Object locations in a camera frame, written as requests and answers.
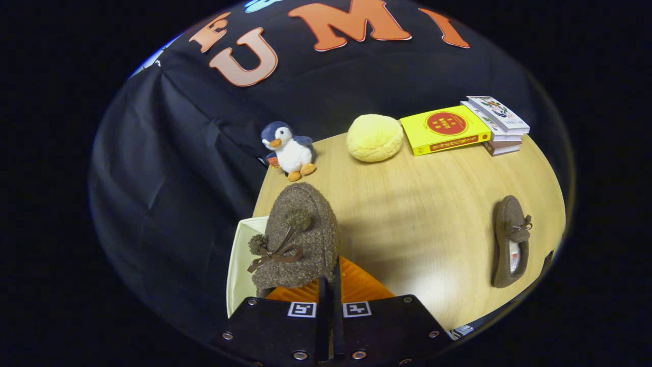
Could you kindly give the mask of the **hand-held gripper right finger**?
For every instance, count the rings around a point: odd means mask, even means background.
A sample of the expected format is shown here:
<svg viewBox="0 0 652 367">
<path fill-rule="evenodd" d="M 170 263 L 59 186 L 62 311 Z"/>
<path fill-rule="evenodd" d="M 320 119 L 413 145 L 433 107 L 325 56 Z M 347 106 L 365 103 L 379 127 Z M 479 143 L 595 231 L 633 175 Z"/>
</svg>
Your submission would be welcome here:
<svg viewBox="0 0 652 367">
<path fill-rule="evenodd" d="M 340 366 L 424 366 L 454 339 L 415 295 L 380 298 L 382 284 L 341 256 L 335 295 L 334 353 Z"/>
</svg>

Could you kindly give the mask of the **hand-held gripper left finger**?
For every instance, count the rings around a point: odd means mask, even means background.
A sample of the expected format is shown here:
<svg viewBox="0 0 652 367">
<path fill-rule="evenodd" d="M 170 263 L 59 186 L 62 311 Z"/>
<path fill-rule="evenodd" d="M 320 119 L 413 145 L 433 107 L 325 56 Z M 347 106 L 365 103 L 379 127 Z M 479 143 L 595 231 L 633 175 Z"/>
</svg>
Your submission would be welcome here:
<svg viewBox="0 0 652 367">
<path fill-rule="evenodd" d="M 220 349 L 247 366 L 317 366 L 329 356 L 329 286 L 317 302 L 247 297 L 220 332 Z"/>
</svg>

